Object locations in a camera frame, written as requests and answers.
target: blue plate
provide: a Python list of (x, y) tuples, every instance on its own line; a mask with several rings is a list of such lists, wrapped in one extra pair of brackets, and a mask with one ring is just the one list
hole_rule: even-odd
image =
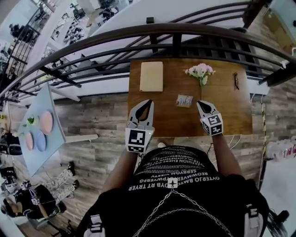
[(37, 134), (36, 146), (39, 151), (46, 150), (46, 137), (41, 130)]

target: forearm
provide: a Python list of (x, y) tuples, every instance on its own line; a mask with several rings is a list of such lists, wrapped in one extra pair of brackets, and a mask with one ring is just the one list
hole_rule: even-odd
[(222, 134), (212, 137), (218, 171), (224, 176), (241, 175), (241, 168)]
[(137, 157), (137, 153), (124, 149), (115, 168), (105, 181), (102, 193), (117, 187), (123, 187), (130, 180), (134, 174)]
[(41, 211), (41, 214), (43, 215), (43, 217), (48, 217), (45, 208), (41, 204), (39, 204), (38, 206), (40, 208), (40, 211)]

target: silver chain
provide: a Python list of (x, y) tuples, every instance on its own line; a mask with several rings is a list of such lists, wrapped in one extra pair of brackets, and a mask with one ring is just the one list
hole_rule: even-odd
[[(183, 198), (186, 198), (187, 200), (189, 200), (192, 204), (198, 206), (200, 210), (195, 210), (195, 209), (188, 209), (188, 208), (180, 208), (180, 209), (175, 209), (175, 210), (172, 210), (172, 211), (169, 211), (169, 212), (166, 212), (164, 214), (161, 214), (160, 216), (154, 218), (153, 220), (151, 220), (149, 222), (149, 220), (152, 218), (152, 216), (157, 212), (158, 208), (164, 203), (164, 201), (172, 194), (172, 193), (175, 193), (175, 194), (178, 194), (180, 195), (181, 197)], [(171, 189), (170, 193), (167, 194), (165, 196), (165, 198), (160, 201), (160, 203), (158, 204), (158, 206), (156, 208), (154, 208), (153, 212), (150, 214), (150, 216), (148, 216), (148, 218), (146, 219), (146, 221), (144, 222), (144, 224), (142, 225), (142, 227), (133, 235), (133, 237), (138, 237), (139, 234), (142, 232), (143, 229), (145, 229), (148, 225), (152, 224), (154, 221), (158, 220), (159, 218), (163, 217), (163, 216), (166, 216), (168, 214), (171, 214), (171, 213), (174, 213), (174, 212), (179, 212), (179, 211), (191, 211), (191, 212), (198, 212), (202, 215), (206, 215), (208, 217), (210, 217), (212, 220), (215, 221), (215, 223), (220, 227), (222, 228), (226, 234), (228, 234), (230, 237), (233, 237), (231, 232), (229, 231), (229, 229), (219, 220), (217, 219), (216, 217), (214, 217), (213, 215), (209, 214), (207, 212), (207, 210), (205, 210), (202, 206), (200, 206), (199, 204), (197, 204), (196, 201), (192, 200), (191, 198), (187, 197), (185, 194), (183, 193), (178, 193), (177, 191), (175, 191), (173, 188)]]

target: wooden tabletop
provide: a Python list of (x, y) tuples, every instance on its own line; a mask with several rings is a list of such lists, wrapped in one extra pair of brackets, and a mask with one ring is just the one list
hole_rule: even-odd
[[(141, 63), (163, 62), (163, 92), (141, 92)], [(208, 77), (202, 88), (196, 78), (186, 75), (185, 69), (205, 63), (216, 73)], [(239, 90), (234, 84), (238, 74)], [(176, 106), (178, 94), (193, 96), (189, 108)], [(223, 61), (202, 59), (160, 59), (133, 61), (130, 65), (128, 112), (143, 100), (154, 101), (154, 137), (205, 136), (196, 106), (198, 100), (213, 103), (221, 113), (224, 135), (252, 134), (252, 112), (247, 75), (243, 66)]]

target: small card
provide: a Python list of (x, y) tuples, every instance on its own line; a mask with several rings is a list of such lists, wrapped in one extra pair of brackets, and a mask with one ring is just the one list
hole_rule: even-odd
[(193, 96), (179, 94), (176, 101), (176, 105), (179, 107), (189, 108), (191, 106), (192, 99), (193, 99)]

